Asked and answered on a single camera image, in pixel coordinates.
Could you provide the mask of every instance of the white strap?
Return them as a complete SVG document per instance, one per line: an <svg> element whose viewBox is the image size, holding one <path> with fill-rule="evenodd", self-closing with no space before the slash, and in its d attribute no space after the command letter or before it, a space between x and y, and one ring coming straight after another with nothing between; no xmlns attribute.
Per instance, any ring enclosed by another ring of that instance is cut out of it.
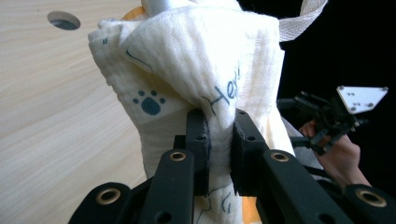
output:
<svg viewBox="0 0 396 224"><path fill-rule="evenodd" d="M320 15L327 0L304 0L300 16L279 20L280 42L297 38Z"/></svg>

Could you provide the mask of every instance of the muslin cloth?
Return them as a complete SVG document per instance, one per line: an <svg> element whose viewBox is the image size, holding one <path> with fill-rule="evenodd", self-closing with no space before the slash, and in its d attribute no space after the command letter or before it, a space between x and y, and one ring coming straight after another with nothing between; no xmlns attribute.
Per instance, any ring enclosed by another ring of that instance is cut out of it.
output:
<svg viewBox="0 0 396 224"><path fill-rule="evenodd" d="M189 2L154 16L141 7L132 20L100 21L89 34L97 66L139 131L147 177L174 136L185 133L188 111L204 111L210 193L195 198L194 223L243 223L229 175L236 108L249 113L269 148L294 154L276 108L284 57L279 42L298 36L320 3L312 9L304 2L311 9L302 10L308 15L297 20L302 25L243 11L233 0Z"/></svg>

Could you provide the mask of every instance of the white cloth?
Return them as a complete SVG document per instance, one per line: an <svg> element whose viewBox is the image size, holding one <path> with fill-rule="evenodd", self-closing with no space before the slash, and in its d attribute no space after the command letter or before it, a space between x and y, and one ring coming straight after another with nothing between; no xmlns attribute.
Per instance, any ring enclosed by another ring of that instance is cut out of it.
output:
<svg viewBox="0 0 396 224"><path fill-rule="evenodd" d="M242 11L233 0L147 18L101 21L89 34L96 64L139 131L146 174L155 174L174 136L185 133L187 112L201 108L212 145L210 195L196 197L194 223L242 223L229 176L235 109L249 113L269 148L293 154L276 108L284 56L279 21Z"/></svg>

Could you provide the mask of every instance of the wooden surface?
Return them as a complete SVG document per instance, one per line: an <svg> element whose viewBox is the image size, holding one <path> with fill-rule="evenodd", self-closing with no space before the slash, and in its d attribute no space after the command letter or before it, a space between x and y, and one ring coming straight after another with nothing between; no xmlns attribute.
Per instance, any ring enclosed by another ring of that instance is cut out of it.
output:
<svg viewBox="0 0 396 224"><path fill-rule="evenodd" d="M144 179L136 128L88 48L137 0L0 3L0 223L67 223L89 191ZM74 31L52 11L75 15Z"/></svg>

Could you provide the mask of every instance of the black background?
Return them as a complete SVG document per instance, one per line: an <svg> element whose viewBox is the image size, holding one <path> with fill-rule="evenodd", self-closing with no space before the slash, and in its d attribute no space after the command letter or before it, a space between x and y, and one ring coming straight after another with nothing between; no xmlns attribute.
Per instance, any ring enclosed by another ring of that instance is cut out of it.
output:
<svg viewBox="0 0 396 224"><path fill-rule="evenodd" d="M298 16L302 1L239 3L282 19ZM348 136L361 147L360 168L369 182L396 199L396 1L330 0L302 35L281 48L286 55L278 98L306 91L330 99L342 85L389 88L373 111L360 115L369 124ZM302 124L290 121L296 128Z"/></svg>

